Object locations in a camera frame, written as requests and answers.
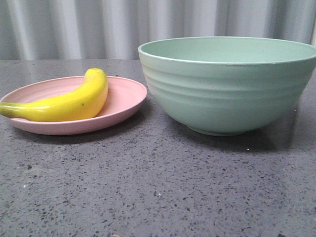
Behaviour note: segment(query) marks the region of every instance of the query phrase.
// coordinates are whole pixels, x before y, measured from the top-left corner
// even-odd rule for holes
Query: yellow banana
[[[106,101],[109,83],[104,71],[91,68],[72,92],[31,103],[0,103],[0,114],[30,121],[71,121],[96,116]]]

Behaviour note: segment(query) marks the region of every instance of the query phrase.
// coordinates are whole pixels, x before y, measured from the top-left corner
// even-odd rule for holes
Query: granite surface
[[[138,60],[0,61],[0,97],[83,75],[146,85]],[[196,133],[150,92],[126,121],[71,136],[0,118],[0,237],[315,237],[316,77],[278,121],[235,137]]]

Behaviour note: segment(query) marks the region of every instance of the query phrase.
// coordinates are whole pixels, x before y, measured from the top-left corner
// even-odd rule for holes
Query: bowl
[[[231,136],[288,112],[316,66],[316,48],[280,39],[190,37],[138,48],[162,109],[199,133]]]

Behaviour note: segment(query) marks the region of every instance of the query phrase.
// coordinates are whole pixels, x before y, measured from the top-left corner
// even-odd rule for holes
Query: bowl base
[[[217,137],[230,137],[230,136],[236,136],[239,134],[242,134],[244,132],[212,132],[212,131],[205,131],[199,128],[195,127],[190,127],[188,126],[189,129],[192,129],[195,132],[206,134],[206,135],[211,135],[211,136],[217,136]]]

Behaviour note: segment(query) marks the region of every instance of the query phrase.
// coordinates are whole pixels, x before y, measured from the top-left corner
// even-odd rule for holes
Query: pink plate
[[[143,84],[131,79],[111,76],[108,76],[108,79],[108,98],[100,113],[94,118],[66,122],[34,122],[22,118],[7,120],[24,131],[45,135],[80,134],[113,126],[140,109],[147,96],[147,89]],[[0,102],[28,103],[68,93],[82,84],[83,80],[84,76],[78,76],[37,82],[7,94]]]

